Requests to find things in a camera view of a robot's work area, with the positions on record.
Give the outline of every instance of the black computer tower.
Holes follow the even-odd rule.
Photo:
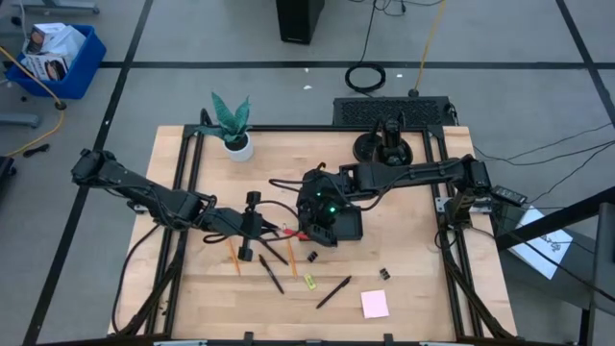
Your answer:
[[[280,38],[309,44],[325,0],[276,0]]]

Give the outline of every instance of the pencil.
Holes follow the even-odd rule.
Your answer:
[[[295,265],[295,255],[292,253],[292,245],[290,245],[290,239],[286,240],[288,245],[288,257],[290,258],[290,265],[292,266],[292,276],[297,279],[297,266]]]
[[[229,252],[231,253],[231,258],[234,263],[234,270],[237,272],[238,276],[241,276],[241,270],[239,269],[239,261],[237,260],[237,255],[234,253],[233,242],[230,238],[227,238],[227,245],[229,245]]]

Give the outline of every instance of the potted plant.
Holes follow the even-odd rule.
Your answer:
[[[247,161],[254,154],[254,146],[248,130],[248,117],[250,116],[250,103],[248,98],[237,108],[233,114],[227,105],[215,92],[211,93],[215,115],[219,127],[200,126],[197,131],[210,136],[217,136],[224,141],[224,149],[233,161]]]

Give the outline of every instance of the wooden table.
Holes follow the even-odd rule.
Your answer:
[[[159,127],[148,179],[172,186],[182,130]],[[445,128],[445,135],[451,158],[473,153],[467,128]],[[218,138],[205,139],[196,190],[217,195],[218,207],[245,209],[246,192],[250,190],[261,191],[263,200],[278,200],[294,207],[296,193],[271,186],[267,179],[300,180],[320,161],[335,173],[338,165],[355,162],[351,147],[357,133],[254,132],[251,136],[255,155],[243,163],[230,161]],[[408,133],[404,138],[413,149],[414,162],[425,162],[421,136]],[[432,143],[438,161],[437,144],[435,140]],[[186,162],[183,186],[187,186],[191,157]],[[262,205],[258,211],[277,225],[297,227],[293,216],[278,206]],[[472,218],[475,227],[491,231],[488,216],[475,214]],[[241,339],[244,332],[254,332],[255,339],[260,340],[382,340],[383,334],[392,333],[396,341],[455,340],[442,256],[433,244],[436,224],[430,187],[393,189],[375,209],[364,212],[362,219],[363,239],[340,242],[337,248],[293,239],[298,279],[293,278],[290,266],[253,242],[255,257],[263,254],[267,259],[285,295],[278,292],[257,260],[241,261],[239,277],[224,243],[206,245],[204,233],[190,230],[172,336]],[[149,215],[137,216],[131,247],[151,228]],[[129,321],[152,289],[161,234],[158,231],[148,239],[128,266],[117,312],[120,326]],[[515,334],[495,241],[478,232],[466,231],[465,235],[476,292],[502,325]],[[235,250],[239,243],[240,238],[234,238]],[[270,244],[287,258],[285,241]],[[318,253],[314,263],[307,261],[311,251]],[[386,282],[379,274],[384,267],[391,275]],[[309,291],[304,282],[305,273],[314,277],[314,291]],[[353,276],[351,283],[324,307],[315,309],[348,275]],[[389,317],[363,318],[359,293],[374,289],[385,290]],[[467,307],[460,290],[459,300]],[[162,299],[160,316],[166,304]],[[463,320],[466,334],[471,334],[469,313],[463,314]]]

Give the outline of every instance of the white pot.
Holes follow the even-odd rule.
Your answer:
[[[250,134],[246,133],[246,136],[248,137],[248,144],[243,147],[243,149],[234,151],[227,148],[226,144],[223,144],[224,150],[226,150],[231,160],[235,162],[244,162],[249,160],[254,155],[254,145],[252,145]]]

